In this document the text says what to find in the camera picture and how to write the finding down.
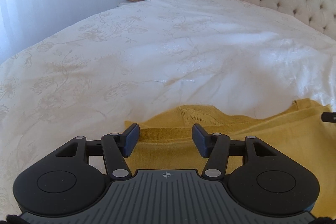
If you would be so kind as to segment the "yellow knit sweater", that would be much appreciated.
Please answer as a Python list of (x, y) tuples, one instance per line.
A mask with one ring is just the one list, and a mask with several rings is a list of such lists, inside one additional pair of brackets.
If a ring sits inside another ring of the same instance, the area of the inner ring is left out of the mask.
[(335, 218), (335, 124), (325, 123), (321, 114), (329, 105), (296, 100), (279, 114), (264, 119), (227, 115), (214, 106), (183, 105), (139, 123), (138, 143), (126, 159), (136, 169), (197, 169), (206, 159), (199, 155), (192, 126), (200, 124), (209, 133), (222, 133), (232, 140), (252, 135), (295, 160), (318, 178), (320, 193), (313, 214)]

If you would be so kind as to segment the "white floral bedspread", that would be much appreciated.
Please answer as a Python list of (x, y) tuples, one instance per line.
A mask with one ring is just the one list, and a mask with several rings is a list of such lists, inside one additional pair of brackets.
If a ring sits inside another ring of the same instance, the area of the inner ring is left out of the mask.
[(202, 169), (200, 123), (254, 135), (311, 170), (335, 217), (335, 36), (238, 0), (153, 0), (101, 12), (1, 65), (1, 216), (15, 178), (78, 135), (133, 122), (131, 170)]

